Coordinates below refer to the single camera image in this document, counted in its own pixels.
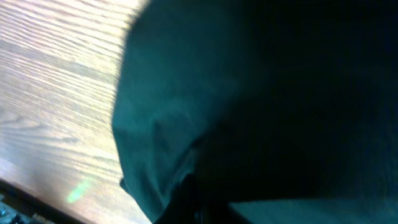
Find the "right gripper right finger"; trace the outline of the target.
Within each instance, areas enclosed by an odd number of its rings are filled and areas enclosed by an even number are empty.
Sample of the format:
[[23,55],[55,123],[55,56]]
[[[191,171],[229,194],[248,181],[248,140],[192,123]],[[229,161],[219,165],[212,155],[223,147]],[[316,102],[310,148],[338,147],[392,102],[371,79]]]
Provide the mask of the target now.
[[203,224],[251,224],[222,200],[204,200],[200,211]]

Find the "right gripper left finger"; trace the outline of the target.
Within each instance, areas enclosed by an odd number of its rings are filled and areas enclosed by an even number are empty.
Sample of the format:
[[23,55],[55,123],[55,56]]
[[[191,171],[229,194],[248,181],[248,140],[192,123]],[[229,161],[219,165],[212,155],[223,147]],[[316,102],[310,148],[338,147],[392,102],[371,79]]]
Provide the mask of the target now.
[[154,224],[194,224],[199,210],[195,176],[188,174],[175,189],[161,216]]

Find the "black t-shirt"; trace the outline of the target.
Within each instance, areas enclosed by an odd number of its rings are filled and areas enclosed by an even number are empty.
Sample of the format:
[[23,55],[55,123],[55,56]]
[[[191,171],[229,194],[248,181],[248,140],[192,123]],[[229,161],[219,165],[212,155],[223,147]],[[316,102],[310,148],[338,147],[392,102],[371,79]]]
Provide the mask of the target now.
[[196,223],[396,223],[397,2],[149,1],[112,131],[153,223],[188,174]]

